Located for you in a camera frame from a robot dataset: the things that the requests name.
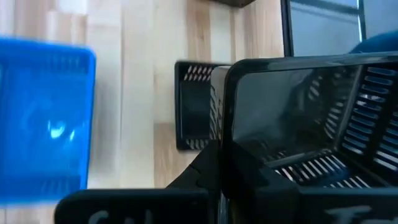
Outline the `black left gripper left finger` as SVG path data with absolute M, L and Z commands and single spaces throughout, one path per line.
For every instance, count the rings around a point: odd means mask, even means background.
M 220 196 L 218 144 L 209 143 L 163 189 L 81 190 L 56 206 L 56 224 L 216 223 Z

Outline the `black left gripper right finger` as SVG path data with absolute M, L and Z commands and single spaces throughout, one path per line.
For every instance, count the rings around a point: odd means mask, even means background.
M 321 150 L 263 161 L 224 149 L 236 223 L 397 223 L 397 173 Z

